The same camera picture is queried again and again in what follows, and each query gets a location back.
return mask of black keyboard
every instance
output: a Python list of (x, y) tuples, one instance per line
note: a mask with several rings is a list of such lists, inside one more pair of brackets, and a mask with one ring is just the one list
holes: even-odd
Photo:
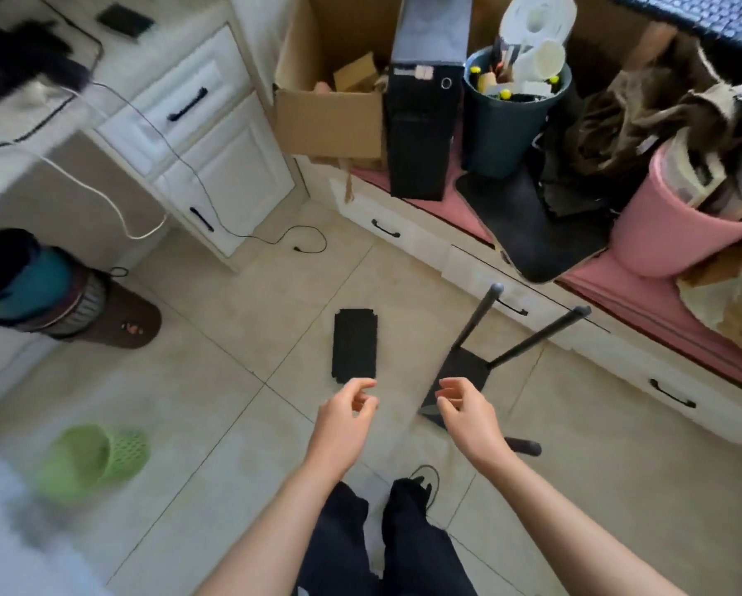
[(742, 50), (742, 0), (612, 0), (699, 37)]

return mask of black computer case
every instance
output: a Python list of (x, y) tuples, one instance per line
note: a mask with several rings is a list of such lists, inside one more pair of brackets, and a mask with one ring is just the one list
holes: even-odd
[(390, 189), (441, 200), (473, 0), (403, 0), (385, 95)]

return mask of teal container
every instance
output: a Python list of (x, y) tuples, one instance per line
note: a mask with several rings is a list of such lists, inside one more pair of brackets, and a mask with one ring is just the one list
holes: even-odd
[(566, 94), (572, 72), (565, 64), (561, 89), (555, 96), (533, 101), (493, 99), (470, 85), (470, 67), (489, 67), (492, 46), (479, 50), (465, 63), (465, 112), (462, 128), (462, 168), (490, 178), (506, 178), (514, 172), (531, 142), (542, 131), (547, 113)]

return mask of hand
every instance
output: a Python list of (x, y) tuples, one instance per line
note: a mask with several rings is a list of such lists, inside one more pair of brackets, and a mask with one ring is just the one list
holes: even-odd
[(484, 473), (495, 461), (514, 456), (500, 433), (495, 408), (466, 378), (443, 378), (437, 406), (456, 447)]
[(363, 389), (376, 386), (373, 378), (353, 378), (318, 409), (316, 426), (303, 464), (337, 483), (360, 457), (371, 420), (379, 406)]

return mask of shoe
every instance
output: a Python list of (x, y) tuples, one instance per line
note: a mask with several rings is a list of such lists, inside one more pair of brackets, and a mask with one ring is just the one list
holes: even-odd
[(428, 511), (437, 499), (440, 490), (440, 474), (431, 464), (422, 464), (410, 475), (410, 479), (420, 485), (426, 492), (425, 509)]

